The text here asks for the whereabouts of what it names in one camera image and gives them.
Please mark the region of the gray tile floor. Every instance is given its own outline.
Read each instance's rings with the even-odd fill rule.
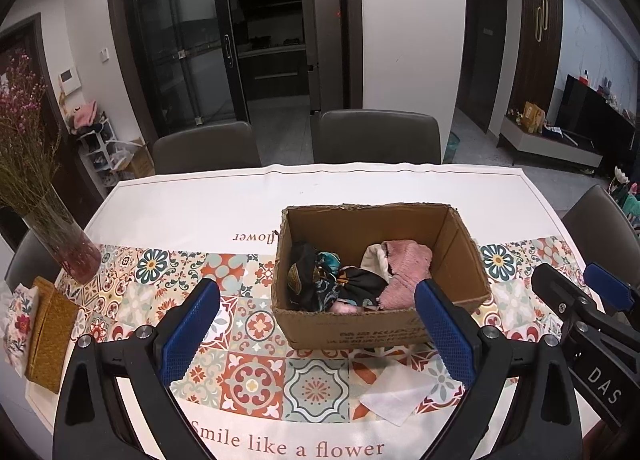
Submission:
[[[485,166],[513,167],[513,159],[504,148],[495,147],[495,138],[486,135],[461,110],[453,115],[451,131],[460,138],[460,144],[453,159],[454,164],[481,164]],[[603,180],[583,175],[543,167],[521,166],[527,177],[546,197],[556,211],[570,209],[594,184],[606,186]]]
[[[264,166],[312,164],[311,128],[307,96],[263,99],[247,104],[260,159]],[[496,140],[486,135],[456,109],[451,131],[460,138],[454,164],[513,167],[513,159]],[[592,185],[603,180],[557,169],[520,166],[556,211],[570,209]]]

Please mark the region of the gray leather chair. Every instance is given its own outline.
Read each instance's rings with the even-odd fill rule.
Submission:
[[[153,146],[153,158],[158,174],[262,166],[251,125],[240,120],[159,138]]]
[[[599,185],[562,218],[586,263],[595,262],[632,287],[640,287],[640,242],[625,214]]]
[[[54,283],[60,268],[60,264],[40,243],[33,231],[27,231],[15,251],[4,280],[13,292],[19,284],[31,288],[33,280],[38,276]]]
[[[440,164],[438,121],[427,114],[334,110],[318,120],[319,162]]]

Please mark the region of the patterned tablecloth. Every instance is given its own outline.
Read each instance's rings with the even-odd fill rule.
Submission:
[[[212,254],[100,246],[102,264],[86,286],[66,273],[57,288],[80,306],[72,341],[128,337],[157,324],[183,302],[201,278],[220,286],[222,302],[184,378],[177,398],[257,418],[335,423],[379,419],[360,397],[391,361],[433,377],[415,413],[457,404],[462,385],[451,379],[427,344],[363,350],[293,350],[271,313],[274,256]],[[547,262],[591,295],[569,246],[557,236],[479,247],[492,298],[473,314],[479,325],[507,337],[537,341],[559,335],[560,321],[530,289],[535,266]]]

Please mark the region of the glass vase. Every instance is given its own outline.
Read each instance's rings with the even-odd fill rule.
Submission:
[[[100,250],[76,223],[53,187],[23,219],[74,280],[81,284],[91,281],[100,267]]]

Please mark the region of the small cardboard box on floor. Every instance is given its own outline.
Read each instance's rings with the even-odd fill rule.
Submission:
[[[289,207],[282,212],[272,310],[295,349],[373,348],[430,340],[417,312],[379,310],[358,314],[292,310],[287,272],[293,242],[335,252],[340,264],[360,266],[365,249],[385,240],[415,240],[433,251],[431,275],[458,306],[473,312],[489,297],[478,248],[458,212],[444,204]]]

